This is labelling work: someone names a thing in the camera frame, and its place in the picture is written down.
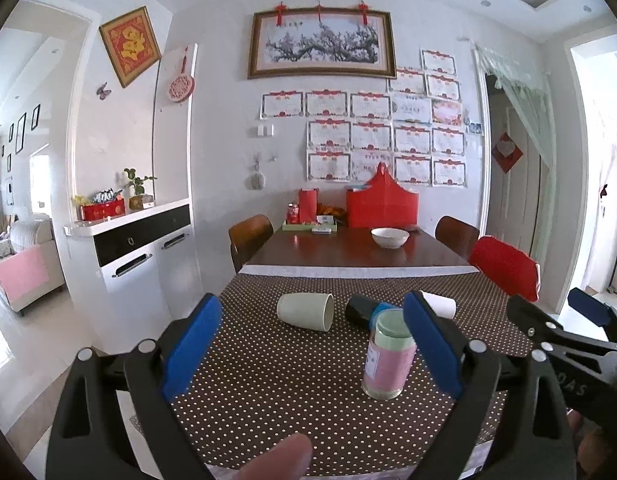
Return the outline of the left hand thumb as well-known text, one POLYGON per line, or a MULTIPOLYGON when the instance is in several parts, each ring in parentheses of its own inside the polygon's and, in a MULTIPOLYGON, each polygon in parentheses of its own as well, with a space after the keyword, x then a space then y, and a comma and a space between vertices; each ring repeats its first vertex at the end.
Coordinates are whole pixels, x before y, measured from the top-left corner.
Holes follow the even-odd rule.
POLYGON ((313 445, 305 434, 292 434, 241 467, 234 479, 298 480, 309 469, 313 445))

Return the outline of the right hand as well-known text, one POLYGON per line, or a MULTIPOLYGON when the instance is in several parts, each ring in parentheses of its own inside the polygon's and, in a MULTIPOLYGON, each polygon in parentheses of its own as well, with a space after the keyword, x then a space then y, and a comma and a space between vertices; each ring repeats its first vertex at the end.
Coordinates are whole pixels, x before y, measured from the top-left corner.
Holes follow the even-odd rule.
POLYGON ((577 452, 578 479, 613 479, 617 475, 617 453, 612 438, 572 408, 567 413, 577 452))

